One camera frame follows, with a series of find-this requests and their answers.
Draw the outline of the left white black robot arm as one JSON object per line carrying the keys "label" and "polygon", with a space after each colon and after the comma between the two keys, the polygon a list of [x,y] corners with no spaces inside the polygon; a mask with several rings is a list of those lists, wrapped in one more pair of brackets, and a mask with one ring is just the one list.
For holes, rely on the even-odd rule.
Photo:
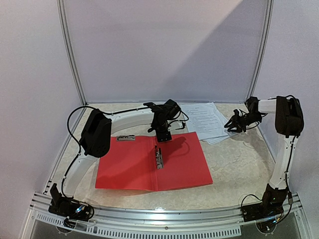
{"label": "left white black robot arm", "polygon": [[148,132],[154,131],[158,142],[169,141],[169,128],[178,121],[181,113],[180,106],[173,100],[159,105],[144,103],[140,108],[110,113],[92,107],[81,137],[76,140],[79,151],[63,175],[61,187],[58,188],[54,183],[50,188],[52,198],[57,198],[54,204],[56,210],[63,216],[70,216],[74,212],[74,205],[68,200],[73,199],[75,190],[91,165],[109,152],[112,134],[135,126],[149,125]]}

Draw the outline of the stack of printed papers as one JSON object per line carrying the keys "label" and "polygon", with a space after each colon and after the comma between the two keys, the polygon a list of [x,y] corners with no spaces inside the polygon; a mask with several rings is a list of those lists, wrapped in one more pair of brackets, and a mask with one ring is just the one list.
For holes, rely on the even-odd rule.
{"label": "stack of printed papers", "polygon": [[214,103],[182,104],[181,109],[189,118],[188,132],[195,132],[199,140],[212,145],[235,135],[224,127],[228,120]]}

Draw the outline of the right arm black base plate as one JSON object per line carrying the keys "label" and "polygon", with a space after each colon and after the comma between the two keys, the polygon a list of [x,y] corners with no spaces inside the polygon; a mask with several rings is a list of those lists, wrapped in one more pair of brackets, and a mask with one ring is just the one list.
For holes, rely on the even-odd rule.
{"label": "right arm black base plate", "polygon": [[258,221],[261,219],[271,219],[274,216],[281,215],[284,212],[282,206],[264,207],[262,203],[244,205],[241,207],[244,222]]}

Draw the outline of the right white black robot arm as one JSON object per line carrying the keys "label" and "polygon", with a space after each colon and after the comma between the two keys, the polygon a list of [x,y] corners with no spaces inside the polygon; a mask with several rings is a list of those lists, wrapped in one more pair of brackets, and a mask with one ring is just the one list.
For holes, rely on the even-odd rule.
{"label": "right white black robot arm", "polygon": [[274,114],[278,134],[278,153],[272,177],[266,186],[258,213],[268,217],[280,207],[290,192],[289,178],[298,139],[304,129],[300,101],[292,95],[266,100],[250,97],[245,102],[247,113],[234,110],[234,115],[224,125],[228,132],[242,133],[253,123],[261,123],[265,115]]}

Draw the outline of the red file folder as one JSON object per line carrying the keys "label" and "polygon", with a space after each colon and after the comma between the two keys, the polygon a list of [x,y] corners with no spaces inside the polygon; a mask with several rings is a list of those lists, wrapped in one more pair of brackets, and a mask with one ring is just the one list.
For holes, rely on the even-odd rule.
{"label": "red file folder", "polygon": [[[161,148],[163,169],[157,169],[155,145]],[[136,136],[135,141],[112,137],[109,152],[99,160],[95,187],[157,192],[212,183],[200,141],[191,132],[160,143],[154,136]]]}

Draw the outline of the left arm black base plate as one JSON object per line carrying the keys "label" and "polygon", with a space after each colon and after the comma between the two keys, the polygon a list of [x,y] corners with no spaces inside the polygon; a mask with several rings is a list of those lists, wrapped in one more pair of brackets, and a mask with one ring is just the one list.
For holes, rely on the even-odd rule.
{"label": "left arm black base plate", "polygon": [[88,222],[95,214],[91,205],[66,197],[52,199],[48,211],[70,220],[85,222]]}

